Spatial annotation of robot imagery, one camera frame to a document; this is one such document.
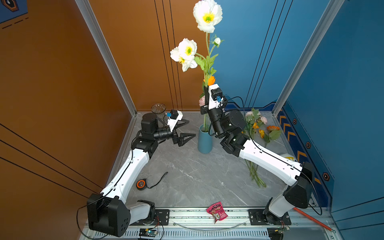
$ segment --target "orange flower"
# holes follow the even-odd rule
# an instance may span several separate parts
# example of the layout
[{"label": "orange flower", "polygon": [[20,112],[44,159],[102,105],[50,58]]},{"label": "orange flower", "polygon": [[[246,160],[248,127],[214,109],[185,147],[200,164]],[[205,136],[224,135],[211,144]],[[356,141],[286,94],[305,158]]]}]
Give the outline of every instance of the orange flower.
[{"label": "orange flower", "polygon": [[279,127],[276,127],[276,126],[268,126],[266,129],[267,129],[269,132],[272,132],[273,130],[280,130],[280,128],[279,128]]},{"label": "orange flower", "polygon": [[214,84],[216,81],[215,77],[214,76],[211,76],[209,79],[208,79],[208,86],[211,86],[212,84]]},{"label": "orange flower", "polygon": [[260,137],[264,138],[265,132],[264,130],[259,129]]}]

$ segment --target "white poppy flower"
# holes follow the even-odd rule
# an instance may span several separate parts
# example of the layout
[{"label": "white poppy flower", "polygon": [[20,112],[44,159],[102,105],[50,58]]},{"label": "white poppy flower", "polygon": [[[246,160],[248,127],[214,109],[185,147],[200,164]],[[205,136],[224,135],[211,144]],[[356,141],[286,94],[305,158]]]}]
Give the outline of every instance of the white poppy flower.
[{"label": "white poppy flower", "polygon": [[170,57],[171,59],[175,60],[176,62],[181,63],[182,65],[182,70],[185,72],[188,68],[195,68],[197,67],[197,63],[195,60],[188,60],[185,59],[182,54],[180,54],[179,48],[175,47],[171,52],[170,52]]},{"label": "white poppy flower", "polygon": [[217,47],[219,47],[219,46],[220,46],[220,43],[221,43],[220,38],[215,38],[215,40],[214,40],[214,45],[216,45]]},{"label": "white poppy flower", "polygon": [[195,4],[193,16],[196,18],[197,27],[206,33],[213,33],[215,25],[223,19],[223,11],[214,0],[202,0]]},{"label": "white poppy flower", "polygon": [[193,60],[197,51],[197,44],[194,40],[183,39],[179,43],[179,53],[185,60]]}]

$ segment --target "tape measure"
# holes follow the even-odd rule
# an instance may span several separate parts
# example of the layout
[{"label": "tape measure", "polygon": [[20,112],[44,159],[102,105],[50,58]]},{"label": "tape measure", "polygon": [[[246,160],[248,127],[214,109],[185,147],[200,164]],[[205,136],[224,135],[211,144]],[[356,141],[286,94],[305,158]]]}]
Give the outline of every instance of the tape measure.
[{"label": "tape measure", "polygon": [[136,188],[139,190],[144,190],[147,188],[147,179],[138,180],[136,183]]}]

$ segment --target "snack packet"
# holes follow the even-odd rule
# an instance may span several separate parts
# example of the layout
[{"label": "snack packet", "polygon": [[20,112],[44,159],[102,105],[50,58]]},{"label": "snack packet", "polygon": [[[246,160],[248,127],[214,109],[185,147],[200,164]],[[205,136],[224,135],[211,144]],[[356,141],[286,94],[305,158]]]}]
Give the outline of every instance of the snack packet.
[{"label": "snack packet", "polygon": [[215,223],[219,220],[224,220],[228,215],[225,213],[223,209],[223,205],[221,202],[217,202],[207,208],[207,213],[212,214],[212,216],[215,218]]}]

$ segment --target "orange rod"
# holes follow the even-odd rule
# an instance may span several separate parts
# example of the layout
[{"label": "orange rod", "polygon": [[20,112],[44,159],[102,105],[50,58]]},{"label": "orange rod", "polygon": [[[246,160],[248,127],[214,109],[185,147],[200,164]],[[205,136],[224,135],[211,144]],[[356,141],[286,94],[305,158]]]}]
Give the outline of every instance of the orange rod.
[{"label": "orange rod", "polygon": [[325,225],[325,224],[322,223],[322,222],[319,222],[318,220],[314,219],[313,217],[309,216],[308,214],[306,214],[305,212],[301,211],[301,210],[298,209],[297,207],[294,207],[293,209],[295,209],[295,210],[296,210],[297,212],[299,212],[300,214],[306,216],[307,218],[311,219],[311,220],[314,221],[315,223],[317,223],[317,224],[323,226],[325,229],[327,229],[327,230],[333,232],[333,230],[332,230],[330,227],[328,227],[327,225]]}]

